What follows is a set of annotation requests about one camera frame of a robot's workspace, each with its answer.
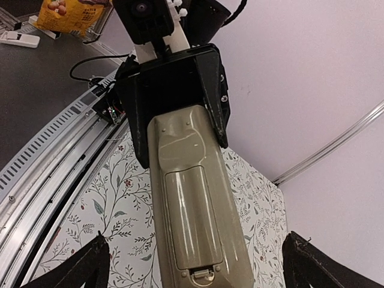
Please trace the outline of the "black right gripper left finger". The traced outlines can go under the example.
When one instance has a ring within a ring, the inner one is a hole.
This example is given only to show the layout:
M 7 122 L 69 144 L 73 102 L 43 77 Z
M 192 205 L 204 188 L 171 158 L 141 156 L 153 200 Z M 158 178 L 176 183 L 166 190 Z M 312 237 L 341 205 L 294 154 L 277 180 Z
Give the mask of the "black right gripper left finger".
M 110 249 L 105 237 L 98 235 L 50 272 L 21 288 L 106 288 L 109 281 Z

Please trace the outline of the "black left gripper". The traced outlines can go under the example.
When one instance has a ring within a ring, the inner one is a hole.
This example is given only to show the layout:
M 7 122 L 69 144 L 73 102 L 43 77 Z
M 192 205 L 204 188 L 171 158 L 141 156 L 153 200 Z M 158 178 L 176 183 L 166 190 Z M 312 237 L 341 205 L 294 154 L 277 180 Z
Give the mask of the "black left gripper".
M 220 51 L 212 43 L 122 70 L 115 91 L 127 114 L 136 158 L 144 169 L 149 167 L 147 128 L 153 114 L 205 104 L 218 144 L 229 146 L 228 84 Z

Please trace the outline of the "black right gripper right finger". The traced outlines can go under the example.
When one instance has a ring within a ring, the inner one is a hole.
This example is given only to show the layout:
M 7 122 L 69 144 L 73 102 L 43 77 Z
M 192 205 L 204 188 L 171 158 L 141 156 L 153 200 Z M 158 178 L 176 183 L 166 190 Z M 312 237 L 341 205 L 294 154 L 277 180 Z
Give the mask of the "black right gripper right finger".
M 286 287 L 378 287 L 381 284 L 341 265 L 309 240 L 290 232 L 282 245 Z

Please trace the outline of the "white remote control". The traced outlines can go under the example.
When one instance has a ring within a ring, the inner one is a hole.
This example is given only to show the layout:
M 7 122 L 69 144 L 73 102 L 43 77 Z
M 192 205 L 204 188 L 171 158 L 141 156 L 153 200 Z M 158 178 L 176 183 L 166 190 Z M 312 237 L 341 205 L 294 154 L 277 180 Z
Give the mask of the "white remote control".
M 207 110 L 148 126 L 155 235 L 163 287 L 252 287 L 253 270 Z

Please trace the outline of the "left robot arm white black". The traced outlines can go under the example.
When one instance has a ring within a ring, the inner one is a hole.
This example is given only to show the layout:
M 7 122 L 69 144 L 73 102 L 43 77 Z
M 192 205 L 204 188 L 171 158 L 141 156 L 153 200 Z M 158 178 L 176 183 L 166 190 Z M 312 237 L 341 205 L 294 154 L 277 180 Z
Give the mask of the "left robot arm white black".
M 153 57 L 129 56 L 118 68 L 115 92 L 130 124 L 137 160 L 149 167 L 147 128 L 158 115 L 200 105 L 222 148 L 228 146 L 227 80 L 213 36 L 230 16 L 217 1 L 114 1 L 137 46 Z

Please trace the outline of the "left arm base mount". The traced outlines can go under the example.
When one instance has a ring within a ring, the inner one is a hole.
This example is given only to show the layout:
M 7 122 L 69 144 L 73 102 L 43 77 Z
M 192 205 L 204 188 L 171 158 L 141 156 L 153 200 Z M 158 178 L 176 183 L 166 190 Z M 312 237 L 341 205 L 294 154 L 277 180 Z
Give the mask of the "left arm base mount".
M 114 85 L 122 76 L 123 72 L 130 71 L 138 65 L 139 63 L 135 55 L 128 56 L 119 66 L 113 78 L 99 81 L 92 90 L 92 93 L 98 98 L 97 102 L 92 106 L 92 110 L 110 124 L 120 124 L 121 119 L 125 115 L 121 100 L 114 89 Z

